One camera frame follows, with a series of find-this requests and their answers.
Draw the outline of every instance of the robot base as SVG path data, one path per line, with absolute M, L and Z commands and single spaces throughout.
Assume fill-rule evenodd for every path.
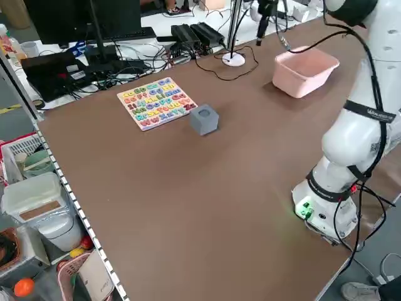
M 304 180 L 293 190 L 295 213 L 301 219 L 307 219 L 318 231 L 338 240 L 334 230 L 334 213 L 338 203 L 328 202 L 317 196 Z M 343 201 L 336 216 L 336 228 L 341 238 L 347 237 L 357 225 L 357 207 L 351 198 Z

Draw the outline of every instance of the gray floor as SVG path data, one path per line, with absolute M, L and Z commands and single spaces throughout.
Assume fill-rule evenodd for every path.
M 7 24 L 4 21 L 4 16 L 0 13 L 0 23 Z M 24 30 L 13 30 L 9 28 L 11 35 L 17 38 L 20 42 L 29 40 L 38 40 L 38 35 L 33 28 Z M 15 104 L 11 93 L 7 89 L 4 80 L 0 78 L 0 108 L 7 107 Z M 23 110 L 15 110 L 6 114 L 0 115 L 0 139 L 9 140 L 19 135 L 31 132 L 33 127 L 25 116 Z M 363 251 L 357 254 L 357 258 L 368 267 L 375 275 L 379 275 L 379 266 L 381 259 L 387 253 L 401 254 L 401 235 L 399 228 L 401 226 L 401 208 L 391 209 L 388 213 L 388 221 L 386 225 L 366 244 Z M 401 260 L 393 258 L 388 261 L 389 274 L 399 276 L 401 274 Z M 340 287 L 343 283 L 348 281 L 356 281 L 369 283 L 367 273 L 354 264 L 344 274 L 340 275 L 322 297 L 322 301 L 340 301 Z
M 380 275 L 380 262 L 382 258 L 388 253 L 401 254 L 401 234 L 400 234 L 400 220 L 401 215 L 401 202 L 397 208 L 389 209 L 387 221 L 373 236 L 364 249 L 357 253 L 356 258 L 361 261 L 375 276 Z M 395 277 L 401 275 L 401 259 L 391 257 L 388 259 L 386 265 L 387 275 Z M 340 287 L 343 283 L 355 281 L 372 284 L 368 274 L 360 268 L 357 264 L 353 263 L 348 271 L 339 276 L 327 293 L 322 298 L 322 301 L 342 300 L 339 294 Z

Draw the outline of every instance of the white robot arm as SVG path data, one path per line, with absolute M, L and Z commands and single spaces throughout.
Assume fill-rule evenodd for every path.
M 376 110 L 372 70 L 365 58 L 345 107 L 323 136 L 324 156 L 293 189 L 296 214 L 337 240 L 335 225 L 341 238 L 357 225 L 357 209 L 347 192 L 358 179 L 357 172 L 363 174 L 377 157 L 381 138 L 378 120 L 387 126 L 384 156 L 401 142 L 401 22 L 398 20 L 401 1 L 325 0 L 325 3 L 334 18 L 350 26 L 362 23 L 368 29 L 366 44 L 373 56 L 383 102 L 383 112 Z

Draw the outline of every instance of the brown table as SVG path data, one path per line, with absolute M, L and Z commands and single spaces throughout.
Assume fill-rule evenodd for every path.
M 286 37 L 310 45 L 331 32 L 316 20 Z M 362 48 L 352 37 L 321 45 L 341 65 L 295 100 L 271 84 L 277 37 L 250 45 L 260 66 L 234 82 L 191 62 L 52 110 L 39 125 L 130 300 L 310 301 L 348 256 L 304 227 L 291 189 L 322 156 Z M 234 77 L 253 65 L 246 51 L 239 69 L 212 56 L 199 64 Z M 163 77 L 215 108 L 219 130 L 200 137 L 183 117 L 141 132 L 116 94 Z M 390 199 L 401 191 L 396 155 L 371 180 Z M 380 208 L 365 202 L 372 227 Z

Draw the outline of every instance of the alphabet puzzle board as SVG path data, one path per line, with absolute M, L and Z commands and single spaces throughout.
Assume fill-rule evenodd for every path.
M 197 107 L 170 77 L 117 94 L 141 130 L 170 122 Z

